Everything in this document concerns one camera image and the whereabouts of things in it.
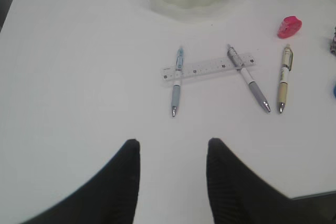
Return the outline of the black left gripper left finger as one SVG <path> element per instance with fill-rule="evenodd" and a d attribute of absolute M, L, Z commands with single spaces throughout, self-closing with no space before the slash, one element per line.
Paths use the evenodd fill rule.
<path fill-rule="evenodd" d="M 88 182 L 27 223 L 133 223 L 139 183 L 140 143 L 127 140 Z"/>

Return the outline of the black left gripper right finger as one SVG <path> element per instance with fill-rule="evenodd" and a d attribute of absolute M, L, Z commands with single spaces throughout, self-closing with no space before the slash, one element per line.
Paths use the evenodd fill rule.
<path fill-rule="evenodd" d="M 215 223 L 332 223 L 266 183 L 219 138 L 208 141 L 206 179 Z"/>

